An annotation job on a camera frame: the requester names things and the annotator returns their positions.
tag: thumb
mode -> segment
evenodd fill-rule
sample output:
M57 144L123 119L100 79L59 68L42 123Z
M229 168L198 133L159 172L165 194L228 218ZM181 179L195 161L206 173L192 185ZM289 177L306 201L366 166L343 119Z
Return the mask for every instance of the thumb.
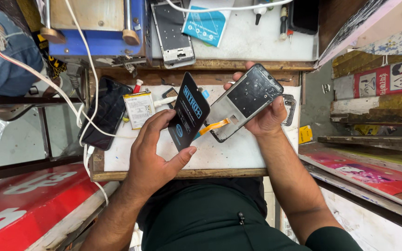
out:
M182 149L178 154L175 155L175 157L171 158L171 160L167 162L167 165L171 169L179 171L187 165L187 163L190 161L190 158L196 151L197 148L194 146Z
M272 102L272 115L278 123L282 123L286 119L287 112L284 104L284 99L282 96L276 97Z

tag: jeans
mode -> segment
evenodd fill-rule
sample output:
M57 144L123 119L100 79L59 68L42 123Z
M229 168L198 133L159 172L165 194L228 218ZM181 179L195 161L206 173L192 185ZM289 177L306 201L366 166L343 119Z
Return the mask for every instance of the jeans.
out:
M42 56L33 39L24 34L0 11L0 25L4 28L7 45L2 54L19 60L36 71L43 68ZM25 69L0 57L0 96L24 96L37 77Z

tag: glue bottle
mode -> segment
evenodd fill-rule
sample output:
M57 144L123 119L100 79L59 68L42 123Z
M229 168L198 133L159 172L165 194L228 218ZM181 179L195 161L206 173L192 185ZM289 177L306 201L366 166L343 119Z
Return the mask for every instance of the glue bottle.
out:
M264 3L268 3L268 1L265 0L254 0L254 5L261 5ZM258 23L260 22L260 18L263 14L266 13L266 11L268 10L267 7L261 7L261 8L256 8L254 9L254 13L255 13L255 25L257 26Z

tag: green shirt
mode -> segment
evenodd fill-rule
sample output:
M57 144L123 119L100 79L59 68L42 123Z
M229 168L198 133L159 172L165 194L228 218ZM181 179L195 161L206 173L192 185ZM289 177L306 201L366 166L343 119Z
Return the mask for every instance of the green shirt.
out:
M238 212L244 215L243 225ZM219 185L194 185L173 196L146 219L142 249L361 250L349 233L337 227L322 227L309 236L305 246L299 245L270 227L253 200Z

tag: person's right hand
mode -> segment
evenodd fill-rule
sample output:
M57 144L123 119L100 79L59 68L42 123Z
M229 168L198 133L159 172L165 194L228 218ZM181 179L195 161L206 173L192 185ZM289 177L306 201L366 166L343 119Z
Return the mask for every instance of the person's right hand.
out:
M197 151L195 146L189 146L169 161L156 154L161 130L167 128L168 122L175 114L175 110L168 109L147 119L131 146L130 169L125 179L125 186L132 197L140 199L143 203L159 188L175 178Z
M246 62L246 70L249 70L254 64L255 63L251 61ZM243 72L236 72L232 76L232 79L238 81L241 76L243 76ZM231 83L226 83L224 89L228 90L231 86ZM281 132L282 129L280 124L287 116L283 102L283 97L278 96L270 105L246 123L244 127L255 136L264 136Z

